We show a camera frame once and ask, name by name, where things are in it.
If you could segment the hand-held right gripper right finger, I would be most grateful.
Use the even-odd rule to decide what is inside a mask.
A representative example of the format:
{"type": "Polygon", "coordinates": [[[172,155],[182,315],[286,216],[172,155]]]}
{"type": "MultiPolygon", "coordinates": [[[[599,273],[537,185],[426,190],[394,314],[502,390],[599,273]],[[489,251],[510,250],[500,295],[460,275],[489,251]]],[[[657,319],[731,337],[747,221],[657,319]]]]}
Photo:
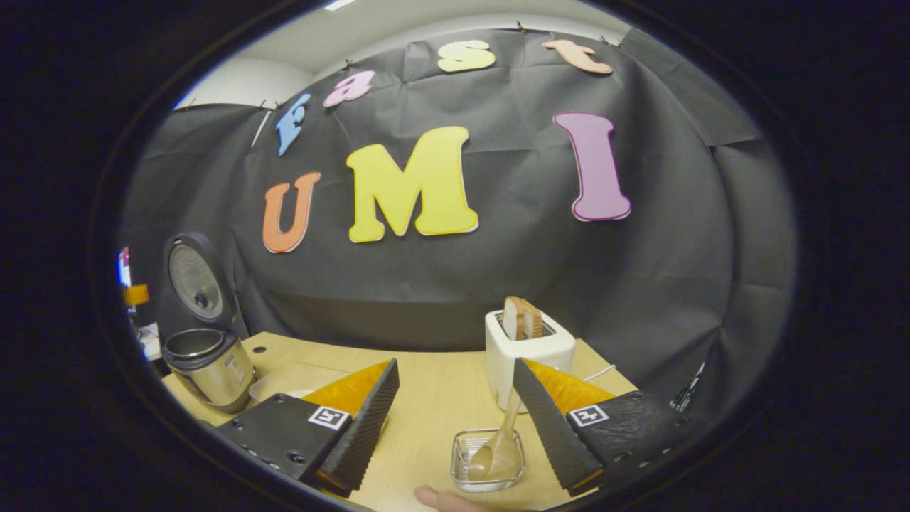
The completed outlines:
{"type": "Polygon", "coordinates": [[[615,395],[527,358],[515,360],[513,388],[572,496],[644,480],[685,451],[701,425],[650,393],[615,395]]]}

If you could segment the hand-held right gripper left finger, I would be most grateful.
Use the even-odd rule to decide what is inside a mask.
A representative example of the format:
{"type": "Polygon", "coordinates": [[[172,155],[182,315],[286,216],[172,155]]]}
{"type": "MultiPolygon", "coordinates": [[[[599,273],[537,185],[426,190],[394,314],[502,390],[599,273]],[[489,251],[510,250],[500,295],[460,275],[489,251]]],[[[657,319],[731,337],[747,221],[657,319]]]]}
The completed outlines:
{"type": "Polygon", "coordinates": [[[217,431],[267,469],[347,498],[361,487],[399,386],[390,358],[302,398],[274,393],[217,431]]]}

